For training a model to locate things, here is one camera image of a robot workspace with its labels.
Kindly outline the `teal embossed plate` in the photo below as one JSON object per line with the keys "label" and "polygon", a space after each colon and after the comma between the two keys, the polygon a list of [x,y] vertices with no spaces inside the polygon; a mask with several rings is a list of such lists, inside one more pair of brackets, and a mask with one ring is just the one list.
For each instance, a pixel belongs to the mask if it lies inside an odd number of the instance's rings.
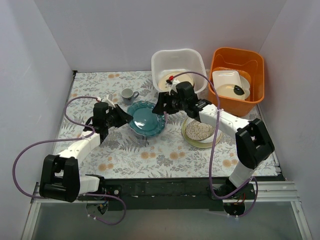
{"label": "teal embossed plate", "polygon": [[136,134],[155,137],[165,129],[165,116],[153,113],[154,107],[154,103],[140,100],[127,108],[127,113],[133,117],[128,125]]}

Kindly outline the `white plastic bin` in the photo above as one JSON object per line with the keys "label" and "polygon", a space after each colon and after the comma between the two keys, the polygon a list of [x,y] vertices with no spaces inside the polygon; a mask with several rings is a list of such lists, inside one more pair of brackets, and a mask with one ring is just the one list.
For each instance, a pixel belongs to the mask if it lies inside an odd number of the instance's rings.
{"label": "white plastic bin", "polygon": [[157,92],[160,79],[172,72],[188,72],[194,81],[194,92],[198,97],[207,88],[207,81],[193,72],[207,75],[203,59],[199,52],[189,48],[159,50],[151,57],[152,83]]}

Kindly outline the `pale green plate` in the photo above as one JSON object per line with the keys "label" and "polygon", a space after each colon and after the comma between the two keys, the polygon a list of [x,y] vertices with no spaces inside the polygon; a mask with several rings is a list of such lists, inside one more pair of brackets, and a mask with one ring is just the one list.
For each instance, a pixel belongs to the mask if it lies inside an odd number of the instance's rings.
{"label": "pale green plate", "polygon": [[201,149],[211,148],[212,145],[213,145],[213,142],[210,142],[210,143],[202,143],[202,142],[197,141],[197,140],[192,140],[192,139],[190,139],[190,138],[186,135],[186,126],[187,126],[187,124],[189,124],[189,123],[192,122],[192,121],[195,121],[195,120],[192,119],[192,118],[187,117],[187,118],[184,120],[183,124],[182,124],[181,132],[182,132],[182,136],[184,137],[184,139],[185,139],[190,145],[192,145],[193,147],[201,148]]}

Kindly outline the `speckled grey plate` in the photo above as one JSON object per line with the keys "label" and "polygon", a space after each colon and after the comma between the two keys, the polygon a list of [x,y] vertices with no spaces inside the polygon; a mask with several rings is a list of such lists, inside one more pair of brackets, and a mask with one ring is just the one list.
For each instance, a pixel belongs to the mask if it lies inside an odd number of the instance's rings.
{"label": "speckled grey plate", "polygon": [[215,127],[196,120],[186,125],[186,135],[194,141],[203,141],[211,137],[215,132]]}

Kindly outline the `cream and blue plate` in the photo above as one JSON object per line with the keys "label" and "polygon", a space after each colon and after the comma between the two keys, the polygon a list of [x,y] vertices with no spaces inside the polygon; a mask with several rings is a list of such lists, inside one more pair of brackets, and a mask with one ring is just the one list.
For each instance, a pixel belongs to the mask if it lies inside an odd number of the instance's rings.
{"label": "cream and blue plate", "polygon": [[[179,71],[176,71],[176,72],[171,72],[165,76],[163,76],[159,82],[158,82],[158,88],[162,91],[162,92],[168,92],[170,87],[171,87],[171,84],[167,83],[167,80],[171,77],[171,76],[175,76],[175,75],[178,75],[180,74]],[[191,83],[192,86],[194,86],[194,80],[193,78],[191,77],[190,74],[183,74],[183,75],[180,75],[176,78],[180,83],[182,82],[189,82]]]}

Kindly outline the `orange plastic bin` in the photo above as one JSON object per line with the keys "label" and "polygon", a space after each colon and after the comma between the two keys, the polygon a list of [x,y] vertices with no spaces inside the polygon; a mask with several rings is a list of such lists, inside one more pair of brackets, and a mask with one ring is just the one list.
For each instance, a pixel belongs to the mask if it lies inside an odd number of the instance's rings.
{"label": "orange plastic bin", "polygon": [[213,54],[210,81],[216,90],[230,87],[225,90],[228,95],[219,96],[220,107],[244,117],[265,97],[264,59],[254,51],[221,47]]}

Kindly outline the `white square dish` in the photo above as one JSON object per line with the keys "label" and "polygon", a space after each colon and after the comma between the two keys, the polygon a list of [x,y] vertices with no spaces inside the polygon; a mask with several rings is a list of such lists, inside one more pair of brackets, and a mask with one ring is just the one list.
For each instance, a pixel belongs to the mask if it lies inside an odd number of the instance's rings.
{"label": "white square dish", "polygon": [[213,85],[216,93],[221,85],[234,84],[240,85],[240,74],[236,70],[216,70],[212,72]]}

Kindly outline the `white round dish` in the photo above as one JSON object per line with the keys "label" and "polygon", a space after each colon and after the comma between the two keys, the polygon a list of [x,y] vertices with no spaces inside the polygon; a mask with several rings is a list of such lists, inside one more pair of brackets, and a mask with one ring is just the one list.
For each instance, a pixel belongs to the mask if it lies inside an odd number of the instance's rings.
{"label": "white round dish", "polygon": [[216,91],[220,97],[246,100],[250,96],[250,83],[245,77],[240,76],[240,85],[224,84],[221,85]]}

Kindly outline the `grey-blue mug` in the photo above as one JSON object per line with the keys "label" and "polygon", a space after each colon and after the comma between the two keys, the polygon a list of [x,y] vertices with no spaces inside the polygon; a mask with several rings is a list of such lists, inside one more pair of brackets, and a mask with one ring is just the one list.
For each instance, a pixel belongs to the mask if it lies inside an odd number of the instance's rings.
{"label": "grey-blue mug", "polygon": [[131,105],[138,96],[139,92],[130,88],[125,88],[121,92],[121,97],[126,105]]}

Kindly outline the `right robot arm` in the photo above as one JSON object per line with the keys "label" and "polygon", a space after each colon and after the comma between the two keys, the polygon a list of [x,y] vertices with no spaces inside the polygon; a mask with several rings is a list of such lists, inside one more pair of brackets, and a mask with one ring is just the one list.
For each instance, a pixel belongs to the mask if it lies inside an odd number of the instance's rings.
{"label": "right robot arm", "polygon": [[234,137],[238,163],[225,184],[211,192],[219,200],[239,198],[260,163],[275,150],[264,122],[258,118],[249,121],[236,117],[206,99],[199,99],[189,82],[175,80],[172,87],[169,92],[159,93],[152,112],[170,115],[184,111],[189,118]]}

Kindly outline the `aluminium rail frame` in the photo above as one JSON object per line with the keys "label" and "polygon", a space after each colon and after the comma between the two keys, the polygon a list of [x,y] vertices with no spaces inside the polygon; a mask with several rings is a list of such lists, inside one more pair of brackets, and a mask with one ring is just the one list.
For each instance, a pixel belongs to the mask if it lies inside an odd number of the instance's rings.
{"label": "aluminium rail frame", "polygon": [[310,240],[301,198],[292,181],[259,178],[254,198],[243,200],[246,215],[227,215],[208,209],[152,209],[123,211],[111,201],[105,213],[102,201],[67,203],[36,199],[31,203],[22,234],[24,240]]}

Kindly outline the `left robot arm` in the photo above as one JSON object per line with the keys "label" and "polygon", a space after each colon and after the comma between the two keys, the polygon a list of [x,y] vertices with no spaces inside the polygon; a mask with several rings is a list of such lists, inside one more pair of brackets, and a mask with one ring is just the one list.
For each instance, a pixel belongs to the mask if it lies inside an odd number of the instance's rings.
{"label": "left robot arm", "polygon": [[95,200],[106,196],[104,180],[99,175],[80,176],[79,165],[89,153],[104,142],[112,127],[120,128],[130,123],[133,117],[115,104],[107,102],[94,104],[93,116],[83,125],[79,140],[57,155],[44,158],[39,194],[72,203],[78,196],[89,193]]}

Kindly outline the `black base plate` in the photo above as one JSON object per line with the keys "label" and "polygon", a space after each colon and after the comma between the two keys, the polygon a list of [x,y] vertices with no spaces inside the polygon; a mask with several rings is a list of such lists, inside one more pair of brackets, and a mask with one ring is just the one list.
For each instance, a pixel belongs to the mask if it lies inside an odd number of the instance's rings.
{"label": "black base plate", "polygon": [[103,194],[123,200],[127,210],[223,211],[223,196],[235,199],[244,195],[246,200],[255,197],[251,183],[236,189],[226,177],[196,177],[105,179],[94,196],[79,199],[103,201]]}

